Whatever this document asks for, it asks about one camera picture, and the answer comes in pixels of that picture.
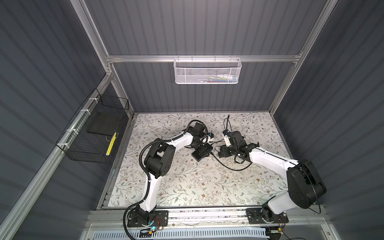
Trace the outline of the black network switch blue ports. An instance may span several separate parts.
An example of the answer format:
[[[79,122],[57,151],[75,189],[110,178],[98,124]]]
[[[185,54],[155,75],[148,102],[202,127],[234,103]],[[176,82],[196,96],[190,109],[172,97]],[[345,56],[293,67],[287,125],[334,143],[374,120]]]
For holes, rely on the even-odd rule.
[[[192,153],[192,157],[197,162],[200,162],[203,158],[209,157],[212,150],[213,150],[213,147],[210,144],[201,145],[195,148],[195,151]]]

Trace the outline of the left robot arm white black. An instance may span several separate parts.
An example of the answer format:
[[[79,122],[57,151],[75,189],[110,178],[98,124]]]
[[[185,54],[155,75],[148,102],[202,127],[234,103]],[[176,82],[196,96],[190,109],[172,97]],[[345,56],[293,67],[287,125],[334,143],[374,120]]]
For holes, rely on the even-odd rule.
[[[157,194],[162,178],[169,172],[175,152],[182,148],[194,149],[192,158],[200,162],[213,150],[210,142],[214,134],[200,120],[192,120],[177,136],[170,139],[157,138],[147,144],[139,154],[139,164],[146,174],[146,185],[142,200],[127,208],[133,209],[136,216],[149,226],[155,219]]]

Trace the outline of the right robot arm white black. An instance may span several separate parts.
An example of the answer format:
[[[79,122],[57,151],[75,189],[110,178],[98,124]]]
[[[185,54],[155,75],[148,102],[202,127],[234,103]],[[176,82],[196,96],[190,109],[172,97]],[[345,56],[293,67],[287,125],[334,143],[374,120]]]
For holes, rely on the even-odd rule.
[[[220,146],[220,158],[234,156],[262,165],[286,179],[288,189],[262,205],[261,215],[267,222],[296,207],[308,209],[327,192],[311,161],[287,159],[261,148],[259,144],[247,144],[238,131],[224,130],[223,137],[225,144]]]

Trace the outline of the markers in white basket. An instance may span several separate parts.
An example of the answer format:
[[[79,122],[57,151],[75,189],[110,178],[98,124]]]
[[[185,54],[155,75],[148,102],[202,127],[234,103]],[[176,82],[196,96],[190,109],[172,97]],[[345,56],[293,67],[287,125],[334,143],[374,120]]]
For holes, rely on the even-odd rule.
[[[236,75],[205,76],[200,79],[201,83],[207,84],[237,84],[238,81],[238,76]]]

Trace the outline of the black foam pad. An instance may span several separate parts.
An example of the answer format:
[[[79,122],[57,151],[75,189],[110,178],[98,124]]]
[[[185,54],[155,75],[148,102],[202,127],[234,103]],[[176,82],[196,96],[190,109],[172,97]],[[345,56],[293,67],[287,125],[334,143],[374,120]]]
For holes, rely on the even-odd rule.
[[[109,113],[97,113],[87,128],[90,134],[112,137],[116,132],[120,120],[119,115]]]

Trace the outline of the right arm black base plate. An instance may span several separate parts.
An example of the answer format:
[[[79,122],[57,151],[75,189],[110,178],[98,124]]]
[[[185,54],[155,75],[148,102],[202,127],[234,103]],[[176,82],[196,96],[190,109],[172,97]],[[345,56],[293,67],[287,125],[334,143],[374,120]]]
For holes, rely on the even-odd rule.
[[[248,208],[246,217],[250,224],[287,224],[289,222],[286,213],[276,215],[266,208]]]

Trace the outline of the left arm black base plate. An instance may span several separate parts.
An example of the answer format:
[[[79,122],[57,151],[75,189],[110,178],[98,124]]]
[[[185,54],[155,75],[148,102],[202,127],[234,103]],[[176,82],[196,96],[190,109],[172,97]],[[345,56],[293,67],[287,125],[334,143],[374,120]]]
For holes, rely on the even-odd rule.
[[[166,227],[168,225],[169,211],[145,211],[132,210],[127,216],[127,227]]]

